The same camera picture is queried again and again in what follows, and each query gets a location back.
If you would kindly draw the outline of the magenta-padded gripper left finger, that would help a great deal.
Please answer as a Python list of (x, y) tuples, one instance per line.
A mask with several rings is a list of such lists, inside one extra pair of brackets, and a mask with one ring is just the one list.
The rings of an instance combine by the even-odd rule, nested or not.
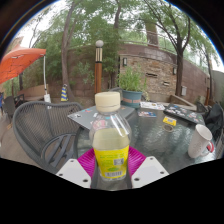
[(96, 171), (94, 150), (90, 149), (78, 159), (69, 159), (56, 175), (80, 187), (90, 188)]

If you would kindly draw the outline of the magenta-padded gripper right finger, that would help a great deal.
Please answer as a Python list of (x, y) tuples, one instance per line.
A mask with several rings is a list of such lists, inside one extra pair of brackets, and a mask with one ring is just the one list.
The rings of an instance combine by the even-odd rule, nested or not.
[(146, 157), (140, 151), (129, 147), (128, 186), (141, 188), (168, 175), (166, 169), (154, 157)]

